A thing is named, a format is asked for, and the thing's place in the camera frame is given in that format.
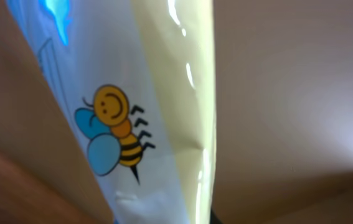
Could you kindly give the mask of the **large yellow snack bag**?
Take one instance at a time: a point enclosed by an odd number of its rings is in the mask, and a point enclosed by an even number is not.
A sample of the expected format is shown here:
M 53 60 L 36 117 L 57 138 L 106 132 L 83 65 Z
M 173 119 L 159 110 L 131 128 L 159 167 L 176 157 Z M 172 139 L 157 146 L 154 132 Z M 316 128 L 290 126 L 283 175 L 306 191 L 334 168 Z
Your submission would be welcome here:
M 212 223 L 213 3 L 11 0 L 117 223 Z

